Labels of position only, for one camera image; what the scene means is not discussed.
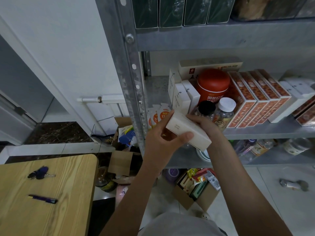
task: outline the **screw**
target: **screw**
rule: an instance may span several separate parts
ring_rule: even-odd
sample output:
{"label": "screw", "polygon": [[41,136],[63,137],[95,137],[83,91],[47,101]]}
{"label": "screw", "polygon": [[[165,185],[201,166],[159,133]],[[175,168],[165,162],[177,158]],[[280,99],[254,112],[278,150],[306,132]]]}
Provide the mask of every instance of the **screw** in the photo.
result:
{"label": "screw", "polygon": [[132,34],[127,34],[125,39],[128,44],[132,44],[135,41],[134,36]]}

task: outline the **wood grain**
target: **wood grain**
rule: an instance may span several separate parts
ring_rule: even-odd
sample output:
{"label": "wood grain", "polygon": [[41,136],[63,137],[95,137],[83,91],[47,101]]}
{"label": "wood grain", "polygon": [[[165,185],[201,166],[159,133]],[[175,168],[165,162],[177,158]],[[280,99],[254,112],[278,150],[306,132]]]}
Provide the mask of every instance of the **wood grain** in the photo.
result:
{"label": "wood grain", "polygon": [[[86,235],[97,165],[93,154],[0,165],[0,235]],[[42,166],[56,177],[27,178]],[[58,202],[31,199],[29,194]]]}

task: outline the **white bottle lid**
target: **white bottle lid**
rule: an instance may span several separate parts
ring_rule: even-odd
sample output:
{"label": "white bottle lid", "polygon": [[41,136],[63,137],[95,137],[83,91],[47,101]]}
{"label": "white bottle lid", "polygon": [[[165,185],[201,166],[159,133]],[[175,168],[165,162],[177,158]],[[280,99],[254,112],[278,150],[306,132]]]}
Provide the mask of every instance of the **white bottle lid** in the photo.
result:
{"label": "white bottle lid", "polygon": [[232,112],[236,107],[236,102],[231,98],[221,98],[218,107],[224,112]]}

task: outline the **hole in metal post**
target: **hole in metal post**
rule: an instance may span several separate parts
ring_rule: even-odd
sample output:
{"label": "hole in metal post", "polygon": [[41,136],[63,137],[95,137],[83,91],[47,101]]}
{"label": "hole in metal post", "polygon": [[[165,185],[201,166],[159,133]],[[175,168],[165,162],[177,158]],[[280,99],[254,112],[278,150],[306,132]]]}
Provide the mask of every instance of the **hole in metal post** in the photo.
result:
{"label": "hole in metal post", "polygon": [[120,0],[120,3],[125,6],[126,5],[126,0]]}

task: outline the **black cap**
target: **black cap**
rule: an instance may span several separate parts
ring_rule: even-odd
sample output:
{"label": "black cap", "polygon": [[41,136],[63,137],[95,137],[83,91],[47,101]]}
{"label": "black cap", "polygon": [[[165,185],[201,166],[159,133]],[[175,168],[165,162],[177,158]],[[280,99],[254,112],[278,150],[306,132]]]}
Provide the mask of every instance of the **black cap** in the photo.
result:
{"label": "black cap", "polygon": [[215,104],[207,100],[202,101],[201,103],[199,103],[198,111],[202,115],[209,116],[215,111]]}

